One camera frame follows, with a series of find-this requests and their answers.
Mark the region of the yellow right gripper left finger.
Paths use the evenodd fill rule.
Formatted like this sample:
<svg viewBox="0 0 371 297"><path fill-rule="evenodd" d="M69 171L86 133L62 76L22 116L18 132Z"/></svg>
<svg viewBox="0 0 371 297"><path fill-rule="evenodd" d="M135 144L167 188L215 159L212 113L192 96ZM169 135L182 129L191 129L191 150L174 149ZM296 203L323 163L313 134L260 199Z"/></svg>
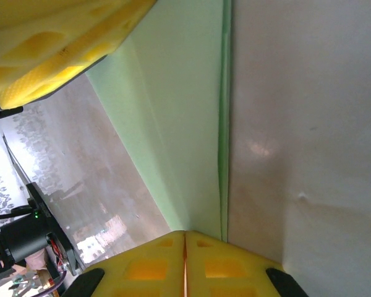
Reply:
<svg viewBox="0 0 371 297"><path fill-rule="evenodd" d="M184 296L185 232L173 231L80 274L64 296Z"/></svg>

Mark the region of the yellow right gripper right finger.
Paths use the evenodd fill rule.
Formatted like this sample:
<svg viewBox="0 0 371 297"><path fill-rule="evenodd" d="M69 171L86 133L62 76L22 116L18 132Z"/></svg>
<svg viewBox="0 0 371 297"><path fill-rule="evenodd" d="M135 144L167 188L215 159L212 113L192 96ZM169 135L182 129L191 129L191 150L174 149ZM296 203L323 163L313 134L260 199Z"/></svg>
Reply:
<svg viewBox="0 0 371 297"><path fill-rule="evenodd" d="M185 232L187 296L307 296L283 266L196 231Z"/></svg>

